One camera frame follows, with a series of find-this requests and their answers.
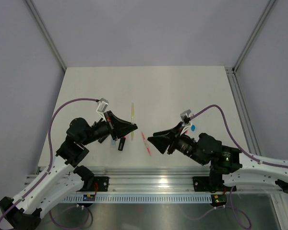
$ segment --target reflective metal surface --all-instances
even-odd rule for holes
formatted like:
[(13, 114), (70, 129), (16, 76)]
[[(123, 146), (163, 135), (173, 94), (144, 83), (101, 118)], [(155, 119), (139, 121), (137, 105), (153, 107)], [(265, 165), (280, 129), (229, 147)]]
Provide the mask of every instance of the reflective metal surface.
[[(279, 230), (271, 198), (267, 195), (233, 195), (235, 207), (245, 211), (252, 221), (252, 230)], [(85, 212), (75, 208), (63, 212), (70, 204), (59, 204), (52, 214), (58, 223), (76, 227), (85, 219)], [(212, 207), (209, 204), (94, 204), (94, 216), (88, 230), (241, 230), (231, 209), (215, 210), (200, 221), (197, 218)], [(46, 215), (38, 230), (58, 230)]]

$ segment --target gray wall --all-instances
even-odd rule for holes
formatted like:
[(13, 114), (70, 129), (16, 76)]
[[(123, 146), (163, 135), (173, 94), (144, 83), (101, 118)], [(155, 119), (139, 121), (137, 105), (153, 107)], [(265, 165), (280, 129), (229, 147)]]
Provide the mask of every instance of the gray wall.
[(35, 170), (62, 79), (24, 2), (0, 0), (0, 199)]
[(33, 0), (68, 67), (233, 66), (268, 0)]
[(288, 0), (276, 4), (238, 77), (263, 154), (288, 159)]

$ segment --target metal beam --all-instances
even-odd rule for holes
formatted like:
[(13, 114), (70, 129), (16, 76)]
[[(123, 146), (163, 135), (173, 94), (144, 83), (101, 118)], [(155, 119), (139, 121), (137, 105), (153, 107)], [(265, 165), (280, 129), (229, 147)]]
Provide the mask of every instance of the metal beam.
[(269, 0), (269, 2), (267, 3), (267, 5), (265, 6), (265, 9), (263, 11), (263, 13), (261, 14), (255, 28), (253, 29), (249, 39), (247, 40), (233, 70), (234, 73), (237, 72), (237, 70), (239, 69), (241, 63), (243, 62), (243, 60), (245, 59), (245, 57), (247, 56), (251, 46), (253, 45), (254, 41), (256, 40), (256, 37), (258, 36), (258, 34), (260, 33), (260, 31), (262, 30), (264, 23), (266, 22), (269, 14), (272, 12), (272, 9), (274, 8), (276, 2), (278, 0)]
[(35, 20), (35, 22), (37, 23), (37, 26), (39, 27), (43, 37), (45, 38), (46, 42), (49, 45), (49, 48), (51, 49), (52, 53), (54, 54), (55, 58), (57, 59), (59, 65), (61, 66), (61, 68), (63, 69), (63, 71), (66, 71), (66, 65), (60, 55), (60, 53), (58, 52), (58, 49), (56, 48), (56, 46), (54, 45), (53, 40), (50, 37), (49, 32), (47, 31), (43, 20), (41, 18), (41, 16), (39, 15), (36, 6), (34, 5), (34, 3), (32, 2), (32, 0), (23, 0), (23, 2), (25, 3), (25, 5), (28, 7), (28, 10), (31, 12), (33, 19)]

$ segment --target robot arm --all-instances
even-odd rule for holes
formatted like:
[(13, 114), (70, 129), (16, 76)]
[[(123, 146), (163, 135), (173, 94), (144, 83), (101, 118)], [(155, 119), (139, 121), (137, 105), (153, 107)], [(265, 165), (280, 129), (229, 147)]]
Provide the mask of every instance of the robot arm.
[(201, 178), (204, 190), (198, 190), (195, 181), (198, 178), (193, 178), (195, 191), (224, 191), (233, 186), (259, 185), (281, 188), (288, 193), (288, 160), (248, 156), (241, 149), (222, 145), (206, 133), (201, 133), (196, 141), (185, 135), (191, 126), (190, 113), (183, 112), (182, 121), (176, 127), (154, 133), (147, 140), (162, 154), (178, 150), (201, 165), (210, 163), (209, 177)]
[[(57, 150), (51, 168), (46, 168), (24, 190), (13, 198), (0, 201), (2, 213), (16, 230), (34, 230), (41, 219), (64, 197), (80, 189), (94, 191), (94, 174), (84, 166), (78, 166), (88, 154), (85, 145), (111, 135), (117, 140), (137, 129), (136, 124), (117, 118), (111, 111), (105, 112), (108, 102), (101, 99), (97, 112), (98, 122), (90, 126), (83, 118), (71, 121), (67, 137)], [(61, 180), (66, 174), (70, 176)]]

